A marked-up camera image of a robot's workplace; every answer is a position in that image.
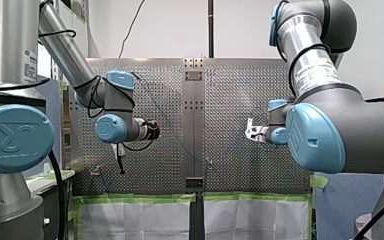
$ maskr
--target perforated metal panel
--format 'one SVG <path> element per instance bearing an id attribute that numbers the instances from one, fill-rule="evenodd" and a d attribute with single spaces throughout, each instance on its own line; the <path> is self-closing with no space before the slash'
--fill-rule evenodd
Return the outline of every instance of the perforated metal panel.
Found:
<path id="1" fill-rule="evenodd" d="M 186 177 L 204 177 L 205 191 L 308 191 L 309 174 L 287 147 L 245 137 L 248 117 L 254 125 L 267 125 L 269 100 L 290 95 L 287 67 L 279 60 L 204 59 L 203 67 L 199 60 L 191 70 L 185 61 L 192 60 L 89 61 L 101 75 L 115 69 L 138 73 L 144 80 L 135 83 L 135 115 L 157 120 L 162 132 L 146 151 L 127 152 L 122 176 L 111 146 L 95 137 L 95 120 L 72 103 L 74 193 L 184 193 Z M 204 77 L 186 81 L 188 71 Z M 100 174 L 92 176 L 97 166 Z"/>
<path id="2" fill-rule="evenodd" d="M 161 126 L 161 137 L 143 152 L 129 152 L 123 159 L 125 175 L 119 174 L 119 166 L 112 148 L 101 143 L 95 136 L 96 119 L 87 117 L 84 108 L 73 109 L 72 121 L 76 146 L 81 157 L 81 169 L 74 181 L 76 195 L 102 192 L 131 193 L 183 193 L 184 171 L 181 142 L 182 131 L 182 60 L 169 62 L 141 62 L 135 60 L 92 60 L 96 74 L 104 75 L 110 70 L 137 73 L 143 80 L 135 81 L 134 115 L 154 119 Z M 141 148 L 146 143 L 128 144 Z M 92 176 L 97 166 L 100 175 Z"/>
<path id="3" fill-rule="evenodd" d="M 247 119 L 267 126 L 268 102 L 287 99 L 288 69 L 278 60 L 208 60 L 205 66 L 206 191 L 304 193 L 309 177 L 286 146 L 245 137 Z"/>

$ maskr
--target black cable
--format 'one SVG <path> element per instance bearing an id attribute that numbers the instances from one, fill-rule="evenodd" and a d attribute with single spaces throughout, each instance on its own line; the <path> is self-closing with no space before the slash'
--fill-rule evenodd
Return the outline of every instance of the black cable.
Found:
<path id="1" fill-rule="evenodd" d="M 140 148 L 140 149 L 135 149 L 135 148 L 128 147 L 128 146 L 126 146 L 126 144 L 124 144 L 124 143 L 121 143 L 121 144 L 123 145 L 123 147 L 124 147 L 125 149 L 127 149 L 127 150 L 129 150 L 129 151 L 131 151 L 131 152 L 140 152 L 140 151 L 143 151 L 143 150 L 149 148 L 149 147 L 152 145 L 153 142 L 154 142 L 154 140 L 152 139 L 148 144 L 146 144 L 145 147 Z"/>
<path id="2" fill-rule="evenodd" d="M 296 93 L 295 93 L 295 90 L 294 90 L 294 86 L 292 84 L 292 81 L 293 81 L 293 73 L 294 73 L 294 68 L 295 68 L 295 65 L 297 64 L 298 60 L 300 57 L 302 57 L 304 54 L 306 54 L 307 52 L 311 51 L 311 50 L 314 50 L 314 49 L 322 49 L 322 50 L 326 50 L 326 52 L 328 54 L 330 54 L 330 48 L 329 46 L 327 46 L 326 44 L 323 44 L 323 43 L 316 43 L 316 44 L 313 44 L 309 47 L 306 47 L 304 49 L 302 49 L 294 58 L 294 60 L 292 60 L 291 62 L 291 65 L 289 66 L 289 74 L 288 74 L 288 81 L 289 81 L 289 89 L 291 89 L 291 92 L 294 96 L 296 96 Z"/>
<path id="3" fill-rule="evenodd" d="M 47 82 L 49 82 L 50 78 L 45 78 L 44 80 L 36 83 L 30 83 L 30 84 L 24 84 L 24 85 L 17 85 L 17 86 L 11 86 L 11 87 L 0 87 L 0 91 L 12 91 L 12 90 L 22 90 L 27 88 L 33 88 L 40 85 L 43 85 Z"/>
<path id="4" fill-rule="evenodd" d="M 43 9 L 46 5 L 48 5 L 48 4 L 52 4 L 52 5 L 54 5 L 54 1 L 53 1 L 53 0 L 45 0 L 45 1 L 41 2 L 40 5 L 39 5 L 39 11 L 42 11 L 42 9 Z"/>
<path id="5" fill-rule="evenodd" d="M 97 75 L 93 79 L 91 79 L 90 81 L 94 81 L 94 80 L 97 80 L 97 81 L 96 81 L 95 85 L 93 86 L 93 89 L 92 89 L 92 92 L 91 92 L 91 96 L 90 96 L 90 99 L 89 99 L 89 103 L 87 105 L 87 115 L 88 115 L 89 118 L 96 118 L 97 116 L 99 116 L 105 110 L 104 108 L 102 108 L 95 115 L 92 115 L 91 112 L 90 112 L 90 110 L 92 109 L 92 103 L 95 104 L 95 106 L 99 107 L 98 104 L 95 102 L 94 98 L 95 98 L 95 96 L 96 96 L 96 94 L 98 92 L 98 87 L 99 87 L 99 84 L 100 84 L 101 80 L 103 80 L 108 85 L 113 87 L 119 93 L 123 94 L 130 101 L 130 103 L 132 104 L 132 108 L 135 107 L 136 104 L 135 104 L 135 101 L 133 100 L 133 98 L 130 97 L 129 94 L 127 94 L 123 90 L 121 90 L 119 87 L 117 87 L 114 84 L 112 84 L 107 78 L 101 77 L 101 76 Z"/>
<path id="6" fill-rule="evenodd" d="M 96 95 L 96 92 L 98 91 L 98 87 L 99 87 L 99 83 L 101 81 L 101 76 L 95 76 L 94 78 L 91 79 L 91 81 L 94 81 L 94 80 L 97 80 L 95 85 L 93 86 L 93 89 L 92 89 L 92 93 L 90 94 L 90 99 L 89 99 L 89 103 L 87 104 L 87 116 L 89 118 L 96 118 L 97 116 L 99 116 L 103 111 L 104 111 L 104 108 L 102 108 L 97 114 L 95 115 L 92 115 L 90 110 L 92 109 L 92 103 L 95 104 L 95 106 L 98 107 L 98 104 L 95 102 L 94 98 L 95 98 L 95 95 Z"/>
<path id="7" fill-rule="evenodd" d="M 136 18 L 138 17 L 139 12 L 140 12 L 140 9 L 142 8 L 142 5 L 143 5 L 144 2 L 145 2 L 145 0 L 142 0 L 142 2 L 139 4 L 138 9 L 136 10 L 135 17 L 133 18 L 133 21 L 132 21 L 132 23 L 130 24 L 130 27 L 129 27 L 129 31 L 127 32 L 127 35 L 126 35 L 126 37 L 124 38 L 123 43 L 121 44 L 121 51 L 120 51 L 120 54 L 118 55 L 118 58 L 121 58 L 121 55 L 122 55 L 123 52 L 124 52 L 124 44 L 126 44 L 126 41 L 127 41 L 127 39 L 129 38 L 129 36 L 130 36 L 130 32 L 132 31 L 133 25 L 134 25 L 135 22 L 136 22 Z"/>
<path id="8" fill-rule="evenodd" d="M 72 30 L 72 29 L 65 29 L 65 30 L 61 30 L 61 31 L 56 31 L 56 32 L 52 32 L 52 33 L 42 33 L 42 34 L 39 34 L 39 37 L 49 37 L 49 36 L 53 36 L 53 35 L 58 35 L 58 34 L 62 34 L 62 33 L 71 33 L 71 37 L 72 38 L 75 38 L 77 36 L 77 32 Z"/>
<path id="9" fill-rule="evenodd" d="M 132 107 L 134 108 L 136 106 L 135 101 L 133 100 L 132 97 L 129 96 L 129 94 L 125 93 L 123 90 L 121 90 L 119 87 L 115 86 L 112 84 L 107 78 L 101 77 L 102 80 L 104 80 L 106 83 L 108 83 L 111 87 L 113 87 L 115 90 L 123 94 L 127 99 L 129 99 L 130 103 L 133 105 Z"/>
<path id="10" fill-rule="evenodd" d="M 126 173 L 126 171 L 124 171 L 124 167 L 123 167 L 123 160 L 121 159 L 121 155 L 120 155 L 120 144 L 117 144 L 117 163 L 118 163 L 118 166 L 120 167 L 120 174 L 121 175 L 124 175 Z"/>
<path id="11" fill-rule="evenodd" d="M 277 9 L 276 9 L 276 13 L 275 13 L 275 20 L 274 20 L 274 31 L 275 31 L 275 35 L 276 35 L 275 37 L 276 38 L 277 38 L 277 30 L 278 30 L 277 25 L 279 23 L 278 20 L 279 20 L 280 9 L 283 7 L 284 4 L 287 4 L 287 3 L 289 3 L 289 1 L 282 0 L 277 5 Z M 277 52 L 279 53 L 282 60 L 287 62 L 285 55 L 283 55 L 282 51 L 280 50 L 279 41 L 276 41 L 276 48 L 277 48 Z"/>
<path id="12" fill-rule="evenodd" d="M 364 226 L 364 228 L 355 236 L 354 240 L 364 239 L 364 235 L 384 216 L 384 207 Z"/>
<path id="13" fill-rule="evenodd" d="M 51 161 L 52 168 L 55 172 L 55 180 L 58 188 L 58 204 L 59 204 L 59 228 L 58 228 L 58 240 L 64 240 L 65 236 L 65 223 L 66 223 L 66 208 L 65 208 L 65 188 L 62 181 L 61 170 L 59 169 L 57 158 L 54 151 L 49 153 L 49 160 Z"/>

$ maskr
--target silver arm segment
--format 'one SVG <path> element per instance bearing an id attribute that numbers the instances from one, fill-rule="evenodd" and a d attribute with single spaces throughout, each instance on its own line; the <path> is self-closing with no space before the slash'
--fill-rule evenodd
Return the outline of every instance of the silver arm segment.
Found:
<path id="1" fill-rule="evenodd" d="M 286 3 L 275 22 L 272 33 L 296 92 L 279 136 L 288 138 L 295 161 L 311 171 L 384 174 L 384 101 L 366 102 L 341 81 L 330 58 L 354 42 L 357 24 L 351 7 L 342 0 Z M 281 108 L 269 112 L 269 123 L 281 126 Z M 274 130 L 269 128 L 267 141 L 277 137 Z"/>
<path id="2" fill-rule="evenodd" d="M 46 0 L 39 1 L 42 5 L 39 15 L 39 35 L 66 30 L 53 5 Z M 56 34 L 42 37 L 40 40 L 76 91 L 78 102 L 88 108 L 104 108 L 105 113 L 110 114 L 111 118 L 105 121 L 98 119 L 97 124 L 103 124 L 104 130 L 107 129 L 106 125 L 113 124 L 108 122 L 109 119 L 114 120 L 114 124 L 125 125 L 125 130 L 120 130 L 123 131 L 121 138 L 101 139 L 102 141 L 120 143 L 119 139 L 123 139 L 121 142 L 131 142 L 159 137 L 156 122 L 133 118 L 133 90 L 119 88 L 109 81 L 100 81 L 101 78 L 94 74 L 70 34 Z"/>

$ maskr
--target white wall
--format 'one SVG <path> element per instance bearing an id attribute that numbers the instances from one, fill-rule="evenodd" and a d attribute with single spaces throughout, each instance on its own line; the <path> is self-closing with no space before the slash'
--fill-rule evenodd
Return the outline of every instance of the white wall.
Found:
<path id="1" fill-rule="evenodd" d="M 89 0 L 91 57 L 117 58 L 140 0 Z M 207 53 L 206 0 L 145 1 L 123 57 L 199 57 Z"/>
<path id="2" fill-rule="evenodd" d="M 89 0 L 89 56 L 118 57 L 141 0 Z M 384 95 L 384 0 L 346 0 L 358 19 L 357 39 L 344 57 L 344 82 L 364 97 Z M 215 0 L 217 58 L 279 58 L 268 45 L 272 7 L 278 0 Z M 147 0 L 123 57 L 208 56 L 207 0 Z"/>
<path id="3" fill-rule="evenodd" d="M 384 96 L 384 0 L 346 0 L 358 21 L 357 39 L 339 68 L 366 98 Z"/>

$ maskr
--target pipe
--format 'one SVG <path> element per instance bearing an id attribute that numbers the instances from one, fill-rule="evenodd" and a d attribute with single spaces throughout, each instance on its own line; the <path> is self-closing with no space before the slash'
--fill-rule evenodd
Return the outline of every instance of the pipe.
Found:
<path id="1" fill-rule="evenodd" d="M 52 4 L 46 4 L 39 16 L 39 34 L 67 30 Z M 70 33 L 62 33 L 40 39 L 52 58 L 61 68 L 73 88 L 81 86 L 95 77 Z"/>
<path id="2" fill-rule="evenodd" d="M 214 0 L 208 0 L 208 37 L 208 57 L 214 58 Z"/>

